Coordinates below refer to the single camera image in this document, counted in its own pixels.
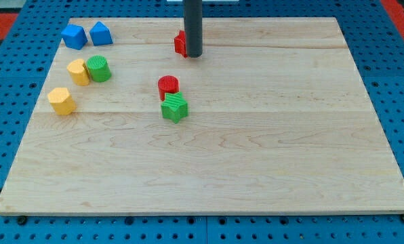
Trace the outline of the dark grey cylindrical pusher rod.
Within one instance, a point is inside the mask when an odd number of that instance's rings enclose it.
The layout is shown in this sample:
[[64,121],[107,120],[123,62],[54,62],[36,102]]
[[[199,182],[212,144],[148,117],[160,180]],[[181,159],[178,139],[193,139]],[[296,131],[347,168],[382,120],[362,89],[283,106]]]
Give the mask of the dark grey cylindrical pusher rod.
[[183,0],[186,54],[198,58],[203,53],[202,0]]

